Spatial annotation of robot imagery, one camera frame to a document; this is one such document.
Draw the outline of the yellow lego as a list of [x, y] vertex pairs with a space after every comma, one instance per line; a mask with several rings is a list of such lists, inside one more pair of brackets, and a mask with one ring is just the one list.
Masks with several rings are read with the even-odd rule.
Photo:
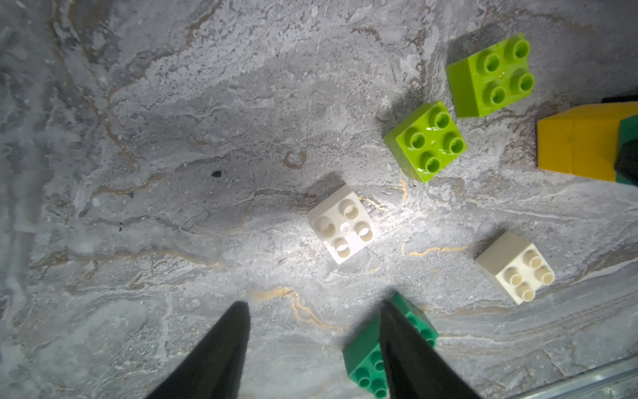
[[637, 139], [637, 103], [577, 106], [537, 123], [538, 167], [629, 185], [616, 172], [619, 150]]

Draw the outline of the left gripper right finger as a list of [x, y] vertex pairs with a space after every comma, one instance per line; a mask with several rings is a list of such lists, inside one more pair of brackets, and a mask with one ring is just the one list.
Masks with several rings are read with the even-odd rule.
[[379, 341], [390, 397], [478, 397], [388, 300], [380, 306]]

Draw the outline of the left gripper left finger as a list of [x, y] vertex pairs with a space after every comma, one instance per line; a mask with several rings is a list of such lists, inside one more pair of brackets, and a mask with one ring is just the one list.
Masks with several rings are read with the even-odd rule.
[[236, 398], [249, 333], [249, 305], [237, 301], [148, 397]]

